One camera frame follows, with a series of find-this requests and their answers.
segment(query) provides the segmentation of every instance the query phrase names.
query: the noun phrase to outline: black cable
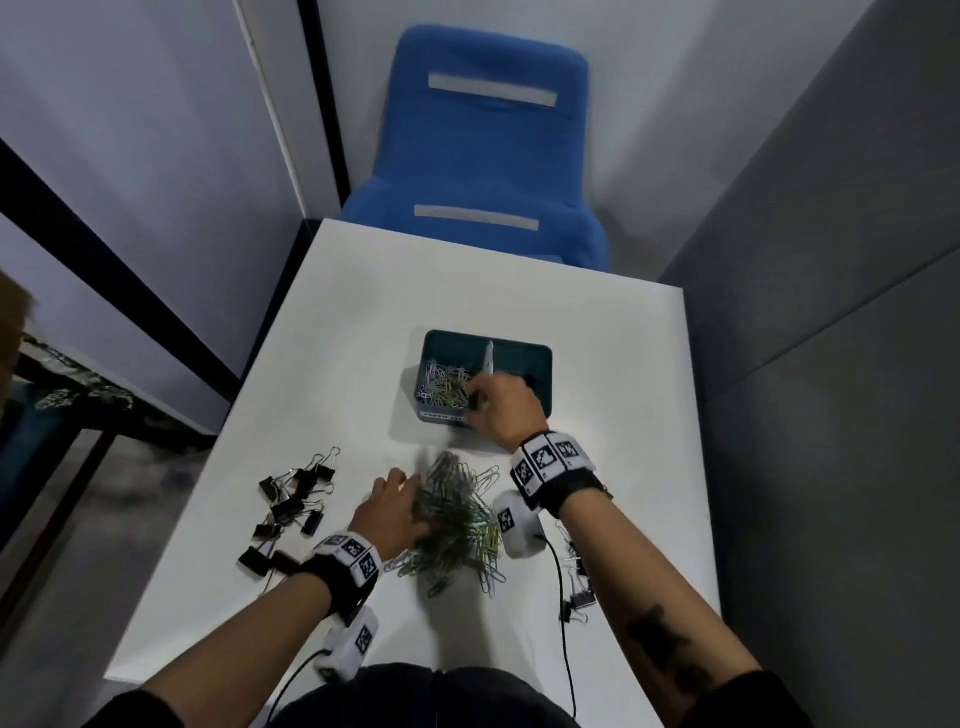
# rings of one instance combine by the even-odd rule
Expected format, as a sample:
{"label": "black cable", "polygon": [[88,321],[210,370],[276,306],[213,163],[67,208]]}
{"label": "black cable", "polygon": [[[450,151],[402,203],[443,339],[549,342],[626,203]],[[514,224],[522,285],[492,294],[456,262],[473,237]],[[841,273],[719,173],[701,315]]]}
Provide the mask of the black cable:
{"label": "black cable", "polygon": [[573,702],[573,719],[576,720],[577,695],[573,691],[573,673],[570,672],[570,658],[566,655],[566,622],[564,622],[564,573],[560,568],[560,557],[557,555],[557,549],[554,548],[553,544],[547,541],[543,536],[537,536],[536,538],[550,546],[550,551],[553,553],[553,560],[557,564],[557,579],[560,583],[560,634],[564,639],[564,662],[566,663],[566,678],[570,681],[570,700]]}
{"label": "black cable", "polygon": [[318,649],[316,652],[314,652],[312,655],[310,655],[310,657],[308,657],[306,660],[304,660],[304,661],[303,661],[303,664],[302,664],[300,667],[297,668],[297,670],[294,672],[294,674],[292,674],[292,675],[290,676],[290,679],[287,680],[286,685],[283,686],[283,690],[280,691],[280,695],[278,695],[278,696],[276,697],[276,700],[274,701],[274,705],[270,708],[270,714],[267,716],[267,725],[270,725],[270,721],[274,719],[274,712],[276,711],[276,706],[278,706],[278,705],[280,704],[280,698],[282,698],[282,697],[283,697],[283,694],[284,694],[285,692],[287,692],[287,688],[290,687],[290,683],[292,683],[292,682],[297,678],[297,675],[299,675],[301,672],[303,672],[303,669],[304,669],[306,666],[308,666],[310,663],[312,663],[315,658],[320,657],[320,653],[321,653],[321,652],[324,652],[324,650]]}

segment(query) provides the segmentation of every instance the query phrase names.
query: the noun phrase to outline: hand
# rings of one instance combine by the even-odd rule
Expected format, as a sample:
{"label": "hand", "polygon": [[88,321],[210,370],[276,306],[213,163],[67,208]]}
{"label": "hand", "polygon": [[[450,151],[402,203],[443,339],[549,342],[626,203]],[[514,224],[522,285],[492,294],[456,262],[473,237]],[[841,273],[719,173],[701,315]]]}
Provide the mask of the hand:
{"label": "hand", "polygon": [[483,411],[467,413],[467,424],[509,452],[531,435],[549,429],[540,400],[519,376],[477,375],[467,392],[487,398]]}
{"label": "hand", "polygon": [[430,533],[429,523],[413,520],[414,496],[419,487],[419,475],[407,479],[400,468],[392,468],[386,480],[375,480],[370,498],[353,514],[349,530],[376,546],[384,561],[396,558]]}

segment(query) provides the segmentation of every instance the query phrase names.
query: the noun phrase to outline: white sensor device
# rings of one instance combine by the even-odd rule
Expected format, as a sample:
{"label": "white sensor device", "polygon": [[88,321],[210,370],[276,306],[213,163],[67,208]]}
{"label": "white sensor device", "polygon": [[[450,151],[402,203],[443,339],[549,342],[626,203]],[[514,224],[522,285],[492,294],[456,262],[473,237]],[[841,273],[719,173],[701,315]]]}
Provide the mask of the white sensor device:
{"label": "white sensor device", "polygon": [[534,513],[520,491],[505,491],[493,500],[493,515],[500,528],[504,550],[512,559],[527,559],[546,548],[540,513]]}
{"label": "white sensor device", "polygon": [[313,661],[313,668],[328,685],[356,677],[380,626],[373,609],[366,604],[349,626],[344,626],[339,617],[331,619],[333,626],[324,637],[323,651]]}

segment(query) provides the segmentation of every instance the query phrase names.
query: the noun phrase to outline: left hand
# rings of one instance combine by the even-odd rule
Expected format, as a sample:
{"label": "left hand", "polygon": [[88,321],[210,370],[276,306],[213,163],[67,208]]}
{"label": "left hand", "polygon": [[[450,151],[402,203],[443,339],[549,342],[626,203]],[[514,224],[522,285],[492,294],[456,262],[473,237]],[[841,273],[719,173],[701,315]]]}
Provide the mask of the left hand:
{"label": "left hand", "polygon": [[413,520],[414,496],[419,487],[419,475],[408,479],[400,468],[392,468],[386,480],[376,479],[370,499],[353,514],[349,530],[376,546],[385,562],[430,533],[429,523]]}

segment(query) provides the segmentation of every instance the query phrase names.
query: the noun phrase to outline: white strip on chair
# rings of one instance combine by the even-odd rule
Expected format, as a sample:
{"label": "white strip on chair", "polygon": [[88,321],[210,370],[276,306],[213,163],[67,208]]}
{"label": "white strip on chair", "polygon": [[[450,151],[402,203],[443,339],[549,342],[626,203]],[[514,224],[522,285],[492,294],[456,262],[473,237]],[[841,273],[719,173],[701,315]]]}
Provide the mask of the white strip on chair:
{"label": "white strip on chair", "polygon": [[446,76],[443,73],[431,73],[427,79],[431,88],[454,93],[469,93],[474,96],[488,96],[492,99],[522,101],[525,104],[537,104],[542,107],[557,106],[557,92],[545,88],[532,88],[525,85],[500,84],[496,81],[465,79],[460,76]]}
{"label": "white strip on chair", "polygon": [[470,223],[488,223],[506,225],[508,228],[523,228],[536,232],[540,229],[540,220],[519,215],[507,215],[503,212],[487,212],[482,209],[466,207],[444,207],[440,205],[414,205],[416,217],[443,217],[446,220],[465,220]]}

